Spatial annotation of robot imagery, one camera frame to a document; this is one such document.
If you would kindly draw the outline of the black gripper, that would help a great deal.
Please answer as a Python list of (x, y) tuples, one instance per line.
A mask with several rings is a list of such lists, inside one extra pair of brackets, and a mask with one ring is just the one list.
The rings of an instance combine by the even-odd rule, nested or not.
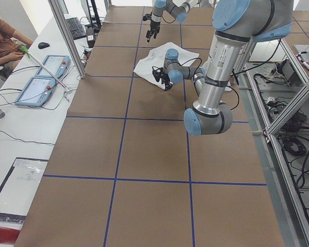
[(161, 79), (161, 83), (165, 84), (165, 89), (164, 89), (165, 91), (170, 90), (172, 88), (173, 84), (170, 83), (168, 74), (161, 72), (160, 79)]
[(153, 33), (153, 38), (156, 39), (157, 34), (160, 32), (160, 24), (161, 22), (151, 22), (150, 23), (150, 30), (146, 33), (147, 42), (150, 42), (151, 33)]

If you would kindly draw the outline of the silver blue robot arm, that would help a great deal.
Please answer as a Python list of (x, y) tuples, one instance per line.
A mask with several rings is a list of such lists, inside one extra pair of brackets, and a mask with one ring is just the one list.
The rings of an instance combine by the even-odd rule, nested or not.
[(242, 46), (250, 40), (265, 42), (287, 36), (293, 5), (293, 1), (220, 1), (213, 13), (215, 34), (207, 70), (182, 66), (175, 49), (166, 52), (162, 72), (170, 82), (191, 79), (199, 91), (199, 98), (184, 112), (189, 134), (220, 134), (230, 128), (232, 112), (221, 98)]
[(143, 16), (143, 21), (150, 20), (150, 28), (146, 33), (147, 42), (149, 43), (152, 37), (156, 39), (160, 32), (160, 25), (162, 20), (168, 23), (163, 17), (164, 12), (167, 12), (171, 17), (173, 17), (173, 21), (170, 23), (177, 21), (179, 24), (181, 24), (185, 21), (187, 14), (191, 11), (191, 9), (196, 5), (201, 4), (201, 2), (202, 1), (182, 1), (182, 3), (178, 6), (173, 1), (155, 1), (152, 12)]

